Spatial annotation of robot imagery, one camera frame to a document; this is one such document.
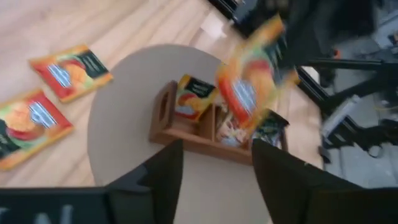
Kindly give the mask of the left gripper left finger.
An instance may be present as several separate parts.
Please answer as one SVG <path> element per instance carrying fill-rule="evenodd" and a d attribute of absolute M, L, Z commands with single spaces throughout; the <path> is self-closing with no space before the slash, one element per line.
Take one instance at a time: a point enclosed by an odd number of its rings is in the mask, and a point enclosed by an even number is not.
<path fill-rule="evenodd" d="M 0 189 L 0 224 L 173 224 L 182 174 L 176 140 L 103 187 Z"/>

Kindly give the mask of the wooden tea organizer box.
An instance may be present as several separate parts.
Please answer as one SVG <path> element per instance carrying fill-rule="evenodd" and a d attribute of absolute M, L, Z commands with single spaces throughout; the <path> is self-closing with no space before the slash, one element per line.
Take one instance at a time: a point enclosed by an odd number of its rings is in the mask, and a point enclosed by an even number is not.
<path fill-rule="evenodd" d="M 177 116 L 174 111 L 177 82 L 164 85 L 154 99 L 149 141 L 168 145 L 174 140 L 183 141 L 183 149 L 248 166 L 252 165 L 251 141 L 241 147 L 227 146 L 216 140 L 216 121 L 221 107 L 210 105 L 199 122 Z"/>

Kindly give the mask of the dark blue tea packet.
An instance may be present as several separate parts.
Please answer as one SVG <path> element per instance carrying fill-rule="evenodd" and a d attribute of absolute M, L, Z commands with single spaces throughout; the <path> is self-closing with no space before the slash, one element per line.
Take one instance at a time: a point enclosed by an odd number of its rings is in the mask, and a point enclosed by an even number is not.
<path fill-rule="evenodd" d="M 270 110 L 268 116 L 257 127 L 252 139 L 260 139 L 272 146 L 279 147 L 282 144 L 282 133 L 289 122 L 276 112 Z"/>

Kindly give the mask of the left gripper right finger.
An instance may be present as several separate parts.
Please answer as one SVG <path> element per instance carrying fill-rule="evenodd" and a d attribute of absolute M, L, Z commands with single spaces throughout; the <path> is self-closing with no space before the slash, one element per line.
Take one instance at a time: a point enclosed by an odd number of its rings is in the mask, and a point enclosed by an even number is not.
<path fill-rule="evenodd" d="M 365 189 L 258 139 L 252 163 L 273 224 L 398 224 L 398 188 Z"/>

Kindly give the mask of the orange mango tea packet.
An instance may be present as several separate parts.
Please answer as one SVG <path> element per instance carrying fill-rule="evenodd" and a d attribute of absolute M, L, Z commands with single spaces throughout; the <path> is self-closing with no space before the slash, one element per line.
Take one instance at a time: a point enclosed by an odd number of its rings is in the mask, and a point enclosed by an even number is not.
<path fill-rule="evenodd" d="M 238 126 L 249 133 L 260 125 L 279 95 L 299 82 L 294 66 L 280 64 L 286 49 L 285 25 L 276 14 L 236 47 L 216 72 L 221 96 Z"/>
<path fill-rule="evenodd" d="M 18 166 L 72 130 L 41 89 L 0 103 L 0 170 Z"/>
<path fill-rule="evenodd" d="M 86 45 L 32 58 L 29 65 L 62 103 L 71 102 L 113 80 L 113 75 Z"/>
<path fill-rule="evenodd" d="M 185 74 L 177 85 L 175 113 L 198 121 L 217 95 L 218 89 L 214 85 Z"/>

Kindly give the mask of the round grey mat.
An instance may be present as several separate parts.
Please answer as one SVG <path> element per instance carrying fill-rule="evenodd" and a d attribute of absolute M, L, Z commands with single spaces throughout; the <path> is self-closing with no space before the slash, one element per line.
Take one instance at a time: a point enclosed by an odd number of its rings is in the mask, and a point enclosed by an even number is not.
<path fill-rule="evenodd" d="M 156 45 L 112 70 L 114 81 L 97 92 L 88 125 L 95 182 L 105 185 L 155 154 L 148 141 L 153 100 L 169 81 L 188 73 L 214 82 L 218 58 L 192 47 Z M 277 112 L 290 123 L 289 152 L 321 167 L 319 110 L 299 90 L 285 94 Z M 186 152 L 175 224 L 271 224 L 252 167 Z"/>

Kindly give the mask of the beige peach tea packet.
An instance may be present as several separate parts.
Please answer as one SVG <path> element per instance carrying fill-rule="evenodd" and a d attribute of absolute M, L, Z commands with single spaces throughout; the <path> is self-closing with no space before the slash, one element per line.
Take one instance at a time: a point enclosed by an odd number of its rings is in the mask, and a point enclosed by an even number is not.
<path fill-rule="evenodd" d="M 227 146 L 242 147 L 249 140 L 249 134 L 232 113 L 221 108 L 216 111 L 215 138 Z"/>

